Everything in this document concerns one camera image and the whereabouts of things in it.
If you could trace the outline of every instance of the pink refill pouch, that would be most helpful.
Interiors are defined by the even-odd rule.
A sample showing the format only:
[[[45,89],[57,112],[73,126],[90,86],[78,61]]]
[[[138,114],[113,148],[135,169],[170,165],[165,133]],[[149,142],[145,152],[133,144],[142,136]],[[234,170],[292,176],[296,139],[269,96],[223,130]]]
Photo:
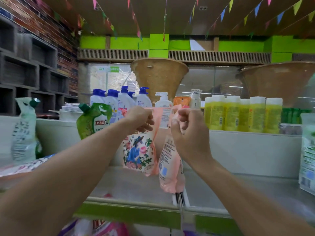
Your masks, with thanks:
[[[158,174],[154,140],[160,127],[162,108],[152,109],[154,125],[152,131],[135,132],[124,139],[123,167],[143,172],[146,176]]]
[[[169,126],[171,126],[172,119],[176,118],[179,120],[178,110],[181,108],[181,105],[172,107],[168,123]],[[168,128],[158,166],[162,190],[172,194],[183,192],[185,187],[183,162],[176,151],[170,128]]]

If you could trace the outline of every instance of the hand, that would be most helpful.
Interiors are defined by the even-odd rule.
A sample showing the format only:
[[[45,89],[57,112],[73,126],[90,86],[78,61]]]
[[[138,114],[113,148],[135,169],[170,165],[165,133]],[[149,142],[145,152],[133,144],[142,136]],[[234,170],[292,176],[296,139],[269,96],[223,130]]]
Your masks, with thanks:
[[[151,109],[144,109],[140,106],[134,106],[127,111],[125,120],[130,125],[129,135],[135,131],[145,132],[146,130],[152,131],[150,125],[154,125],[153,115]]]
[[[173,119],[171,131],[174,138],[176,150],[180,157],[187,162],[191,168],[196,170],[204,167],[208,162],[213,163],[209,143],[209,129],[206,126],[202,112],[195,109],[183,108],[178,111],[179,120],[184,122],[183,130],[180,131],[179,121]]]

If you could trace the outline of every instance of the forearm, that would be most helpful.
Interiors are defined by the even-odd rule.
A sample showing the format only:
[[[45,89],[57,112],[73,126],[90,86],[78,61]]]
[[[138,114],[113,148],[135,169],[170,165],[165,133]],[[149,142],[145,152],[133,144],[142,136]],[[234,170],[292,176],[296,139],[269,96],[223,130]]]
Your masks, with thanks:
[[[0,216],[29,228],[45,222],[41,235],[56,235],[95,188],[128,128],[122,119],[53,156],[4,194]]]
[[[314,235],[304,220],[242,184],[218,163],[195,168],[236,221],[244,235]]]

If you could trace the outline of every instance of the brick wall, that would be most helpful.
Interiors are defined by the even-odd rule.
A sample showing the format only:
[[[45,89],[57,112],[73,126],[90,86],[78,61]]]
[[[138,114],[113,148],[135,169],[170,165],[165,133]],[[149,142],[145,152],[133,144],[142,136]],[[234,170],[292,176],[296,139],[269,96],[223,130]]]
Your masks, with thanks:
[[[36,0],[0,0],[0,15],[17,23],[20,32],[35,34],[58,48],[58,70],[69,76],[70,95],[77,95],[79,41],[71,35],[73,27]]]

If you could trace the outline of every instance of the woven basket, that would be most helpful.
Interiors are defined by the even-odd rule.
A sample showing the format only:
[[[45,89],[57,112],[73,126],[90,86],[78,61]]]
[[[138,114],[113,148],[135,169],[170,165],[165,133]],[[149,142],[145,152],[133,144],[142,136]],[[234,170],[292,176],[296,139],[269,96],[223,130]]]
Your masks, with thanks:
[[[131,69],[139,86],[149,87],[147,92],[153,106],[160,100],[155,96],[156,92],[168,92],[168,99],[173,101],[181,80],[188,72],[184,63],[164,58],[139,59],[131,64]]]
[[[249,97],[282,98],[283,107],[292,108],[314,73],[315,62],[290,61],[245,69],[238,78]]]

